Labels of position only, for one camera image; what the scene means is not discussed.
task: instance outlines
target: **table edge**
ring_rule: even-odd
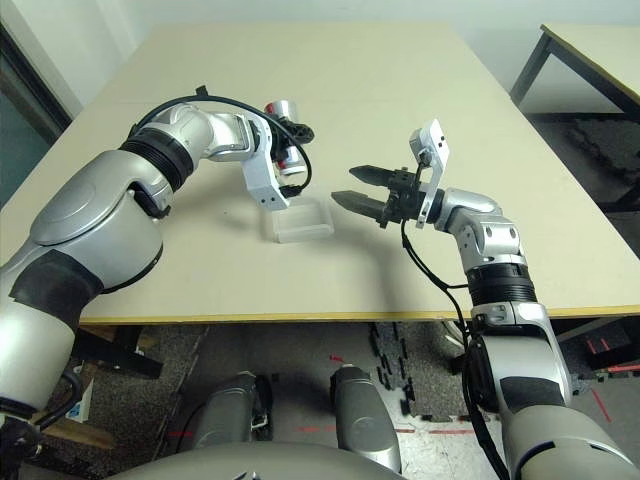
[[[640,305],[609,307],[551,308],[551,318],[581,318],[640,315]],[[370,321],[442,321],[456,318],[454,311],[408,312],[326,312],[326,313],[256,313],[149,317],[86,317],[83,325],[158,325],[245,322],[370,322]]]
[[[589,65],[591,68],[593,68],[600,75],[602,75],[603,77],[608,79],[616,87],[618,87],[620,90],[622,90],[629,98],[632,98],[636,103],[640,104],[640,93],[639,92],[634,91],[631,87],[629,87],[625,83],[622,83],[619,79],[617,79],[616,77],[611,75],[611,73],[609,73],[604,67],[602,67],[600,64],[598,64],[595,61],[593,61],[591,58],[587,57],[580,50],[578,50],[575,46],[573,46],[573,44],[569,43],[567,40],[563,39],[556,32],[554,32],[551,29],[551,27],[548,26],[548,24],[543,23],[542,25],[540,25],[540,30],[542,30],[543,34],[550,36],[553,40],[555,40],[556,42],[561,44],[563,47],[565,47],[567,50],[572,52],[574,55],[576,55],[578,58],[580,58],[584,63]]]

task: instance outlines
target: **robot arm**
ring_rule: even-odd
[[[82,309],[157,263],[157,223],[201,158],[240,162],[259,205],[287,208],[291,187],[281,186],[276,172],[282,177],[306,168],[292,165],[300,160],[287,152],[294,146],[271,125],[297,128],[299,143],[313,138],[287,116],[292,107],[280,101],[268,106],[271,115],[257,115],[171,106],[118,150],[98,155],[51,199],[27,241],[0,268],[0,428],[3,415],[29,419],[44,409],[68,361]],[[0,432],[4,449],[8,437]]]
[[[352,191],[332,196],[383,228],[389,221],[414,219],[418,228],[433,224],[456,239],[473,300],[463,389],[479,441],[484,437],[491,443],[483,448],[498,476],[640,478],[593,420],[569,408],[567,368],[547,311],[537,301],[515,225],[488,197],[437,188],[449,155],[437,120],[416,131],[409,143],[416,174],[371,166],[351,170],[366,183],[389,188],[387,202]],[[423,184],[420,174],[427,167],[434,172]],[[474,421],[477,406],[500,414],[506,468],[479,412]]]

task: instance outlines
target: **clear plastic box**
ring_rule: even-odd
[[[327,202],[318,196],[291,199],[286,210],[272,213],[273,232],[279,243],[304,242],[333,235]]]

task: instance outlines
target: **beige tabletop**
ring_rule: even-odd
[[[0,216],[6,261],[47,200],[78,168],[115,148],[160,102],[206,83],[262,106],[288,98],[316,132],[308,147],[329,239],[277,244],[240,165],[202,161],[161,222],[164,255],[137,284],[100,296],[88,323],[452,318],[387,230],[331,203],[355,189],[347,170],[415,167],[408,138],[437,117],[452,154],[441,187],[489,195],[519,227],[538,298],[552,316],[640,313],[640,261],[463,41],[442,24],[313,23],[156,30],[53,146]],[[210,109],[223,106],[206,105]],[[425,262],[464,281],[456,244],[409,229]],[[464,309],[468,294],[456,292]]]
[[[640,104],[640,26],[545,23],[541,28]]]

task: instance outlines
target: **white wall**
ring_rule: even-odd
[[[0,16],[73,116],[133,51],[115,42],[96,0],[1,0]]]
[[[638,0],[3,1],[17,5],[83,104],[97,94],[149,31],[163,23],[443,20],[467,41],[505,89],[512,86],[533,49],[541,23],[640,24]],[[555,59],[543,69],[523,109],[616,111]]]

